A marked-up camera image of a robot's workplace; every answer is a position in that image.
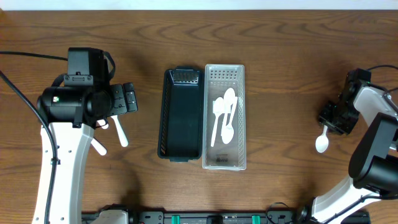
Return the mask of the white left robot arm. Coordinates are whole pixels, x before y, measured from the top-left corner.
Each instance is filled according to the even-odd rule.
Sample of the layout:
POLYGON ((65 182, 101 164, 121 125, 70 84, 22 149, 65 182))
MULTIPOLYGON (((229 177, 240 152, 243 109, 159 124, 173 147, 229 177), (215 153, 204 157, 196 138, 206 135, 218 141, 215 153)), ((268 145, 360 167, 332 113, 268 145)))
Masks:
MULTIPOLYGON (((88 125, 74 128, 71 123, 51 123, 50 132, 57 145, 60 164, 55 172, 49 223, 81 223, 81 198, 84 173, 90 146, 100 153, 106 149, 94 138, 88 125)), ((45 222, 47 193, 51 179, 50 139, 44 129, 40 132, 43 145, 42 168, 33 223, 45 222)))

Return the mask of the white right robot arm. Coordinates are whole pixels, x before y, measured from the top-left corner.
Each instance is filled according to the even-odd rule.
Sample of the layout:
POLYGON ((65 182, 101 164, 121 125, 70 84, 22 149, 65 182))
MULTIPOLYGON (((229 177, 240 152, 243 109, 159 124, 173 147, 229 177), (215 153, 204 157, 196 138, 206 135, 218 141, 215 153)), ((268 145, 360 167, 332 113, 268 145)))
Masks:
POLYGON ((373 202, 397 199, 397 106, 390 92, 362 87, 354 108, 368 130, 351 156, 348 176, 324 195, 314 198, 294 216, 294 223, 341 223, 373 202))

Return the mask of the cream plastic fork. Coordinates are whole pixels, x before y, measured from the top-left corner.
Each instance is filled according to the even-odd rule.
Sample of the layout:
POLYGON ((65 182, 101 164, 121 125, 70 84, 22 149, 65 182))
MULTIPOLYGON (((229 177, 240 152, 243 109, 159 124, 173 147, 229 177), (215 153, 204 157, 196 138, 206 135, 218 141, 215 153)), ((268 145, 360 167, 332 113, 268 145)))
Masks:
POLYGON ((123 127, 122 127, 122 125, 120 123, 118 115, 112 115, 111 118, 113 119, 113 121, 115 123, 116 131, 118 133, 118 138, 119 138, 119 141, 121 143, 121 146, 122 147, 128 147, 129 141, 128 141, 127 136, 126 136, 126 134, 125 134, 125 132, 123 130, 123 127))

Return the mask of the white plastic spoon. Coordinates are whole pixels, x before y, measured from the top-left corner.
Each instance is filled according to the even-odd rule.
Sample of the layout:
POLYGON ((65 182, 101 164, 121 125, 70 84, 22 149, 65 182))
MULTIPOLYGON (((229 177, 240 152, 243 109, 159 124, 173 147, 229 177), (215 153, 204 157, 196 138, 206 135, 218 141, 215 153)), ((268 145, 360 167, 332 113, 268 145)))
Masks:
POLYGON ((229 144, 234 136, 234 128, 233 128, 232 122, 233 122, 234 114, 236 111, 237 101, 238 101, 238 97, 235 96, 233 99, 232 107, 231 107, 229 123, 225 126, 224 133, 221 135, 224 144, 229 144))
POLYGON ((224 93, 224 118, 223 126, 227 125, 227 121, 232 120, 232 105, 234 103, 235 91, 233 88, 228 88, 224 93))
POLYGON ((315 149, 319 153, 324 153, 328 148, 329 139, 327 137, 327 132, 328 132, 328 126, 324 125, 322 134, 316 138, 315 149))
POLYGON ((215 122, 213 125, 212 135, 211 135, 211 147, 215 145, 216 132, 218 129, 218 120, 224 111, 224 99, 218 97, 213 103, 213 114, 215 115, 215 122))

